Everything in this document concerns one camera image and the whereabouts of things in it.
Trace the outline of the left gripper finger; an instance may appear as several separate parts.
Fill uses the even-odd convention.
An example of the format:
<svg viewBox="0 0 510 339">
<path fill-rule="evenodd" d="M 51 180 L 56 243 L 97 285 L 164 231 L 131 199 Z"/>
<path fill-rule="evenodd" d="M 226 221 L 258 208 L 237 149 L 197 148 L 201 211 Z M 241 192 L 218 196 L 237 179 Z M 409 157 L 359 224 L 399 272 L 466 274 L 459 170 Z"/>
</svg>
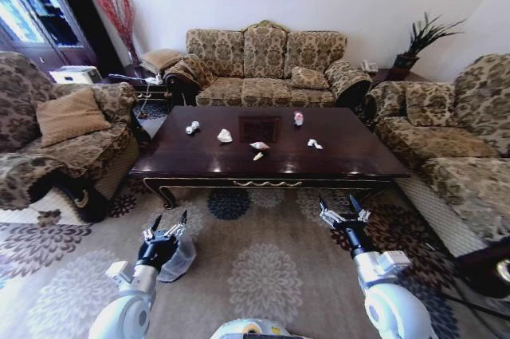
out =
<svg viewBox="0 0 510 339">
<path fill-rule="evenodd" d="M 162 216 L 159 215 L 147 229 L 143 230 L 143 238 L 145 241 L 151 241 L 154 238 L 155 232 L 158 229 L 161 218 L 162 218 Z"/>
<path fill-rule="evenodd" d="M 168 231 L 164 233 L 165 237 L 179 237 L 180 234 L 186 229 L 186 223 L 187 223 L 187 211 L 184 211 L 182 215 L 180 216 L 178 222 L 170 228 Z"/>
</svg>

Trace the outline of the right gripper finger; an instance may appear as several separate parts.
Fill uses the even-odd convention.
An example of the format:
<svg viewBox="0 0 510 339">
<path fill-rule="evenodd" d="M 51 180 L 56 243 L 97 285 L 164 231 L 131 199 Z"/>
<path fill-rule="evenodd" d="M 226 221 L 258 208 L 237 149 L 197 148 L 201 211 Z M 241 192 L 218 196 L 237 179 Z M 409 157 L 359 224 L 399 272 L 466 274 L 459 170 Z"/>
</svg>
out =
<svg viewBox="0 0 510 339">
<path fill-rule="evenodd" d="M 349 195 L 349 200 L 351 202 L 354 212 L 358 215 L 358 220 L 367 221 L 370 218 L 371 212 L 369 210 L 364 209 L 352 194 Z"/>
<path fill-rule="evenodd" d="M 330 227 L 336 227 L 341 222 L 340 216 L 328 209 L 328 205 L 322 196 L 319 197 L 319 201 L 321 219 Z"/>
</svg>

